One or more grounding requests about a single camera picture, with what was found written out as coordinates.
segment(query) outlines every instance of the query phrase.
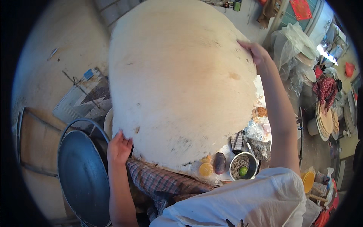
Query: orange bucket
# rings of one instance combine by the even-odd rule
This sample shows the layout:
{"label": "orange bucket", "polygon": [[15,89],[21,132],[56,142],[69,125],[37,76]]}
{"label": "orange bucket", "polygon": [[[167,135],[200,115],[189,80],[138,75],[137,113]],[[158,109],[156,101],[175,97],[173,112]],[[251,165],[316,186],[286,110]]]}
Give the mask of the orange bucket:
{"label": "orange bucket", "polygon": [[313,172],[301,173],[302,183],[304,184],[304,192],[308,193],[313,187],[315,175]]}

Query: checkered cloth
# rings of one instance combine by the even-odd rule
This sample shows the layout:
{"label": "checkered cloth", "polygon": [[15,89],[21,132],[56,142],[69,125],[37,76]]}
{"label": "checkered cloth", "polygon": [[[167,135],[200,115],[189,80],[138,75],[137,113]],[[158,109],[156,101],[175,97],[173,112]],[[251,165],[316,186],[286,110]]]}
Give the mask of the checkered cloth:
{"label": "checkered cloth", "polygon": [[211,186],[148,163],[128,159],[126,164],[135,186],[154,202],[154,206],[147,210],[150,222],[162,215],[166,207],[213,189]]}

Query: human hand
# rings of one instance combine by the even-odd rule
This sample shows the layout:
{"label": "human hand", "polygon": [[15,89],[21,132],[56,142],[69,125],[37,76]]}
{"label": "human hand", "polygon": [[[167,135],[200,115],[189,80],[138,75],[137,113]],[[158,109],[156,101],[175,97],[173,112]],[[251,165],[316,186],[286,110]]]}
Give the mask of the human hand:
{"label": "human hand", "polygon": [[125,165],[132,149],[132,138],[126,139],[120,130],[109,142],[107,148],[107,161],[109,164]]}
{"label": "human hand", "polygon": [[325,104],[326,104],[326,102],[325,102],[325,100],[324,100],[324,103],[323,104],[320,104],[320,109],[324,112],[324,109],[325,109]]}
{"label": "human hand", "polygon": [[264,63],[265,59],[271,58],[265,48],[263,48],[258,43],[244,42],[241,40],[237,40],[237,42],[241,45],[241,47],[251,51],[253,62],[256,64],[256,66],[260,66],[262,63]]}

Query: white shirt sleeve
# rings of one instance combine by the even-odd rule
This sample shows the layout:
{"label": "white shirt sleeve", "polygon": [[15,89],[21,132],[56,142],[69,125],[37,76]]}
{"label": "white shirt sleeve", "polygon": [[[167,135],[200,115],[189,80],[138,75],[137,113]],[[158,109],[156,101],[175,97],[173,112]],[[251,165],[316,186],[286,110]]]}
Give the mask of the white shirt sleeve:
{"label": "white shirt sleeve", "polygon": [[301,226],[305,213],[302,179],[287,168],[268,168],[254,180],[237,180],[166,208],[154,226]]}

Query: round metal pan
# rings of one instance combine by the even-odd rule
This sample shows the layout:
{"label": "round metal pan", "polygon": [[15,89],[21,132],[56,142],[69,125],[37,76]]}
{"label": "round metal pan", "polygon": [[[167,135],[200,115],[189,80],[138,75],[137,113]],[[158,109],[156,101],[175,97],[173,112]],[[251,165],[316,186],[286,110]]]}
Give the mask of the round metal pan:
{"label": "round metal pan", "polygon": [[110,224],[110,187],[102,158],[92,140],[73,130],[61,141],[57,157],[63,194],[73,212],[89,226]]}

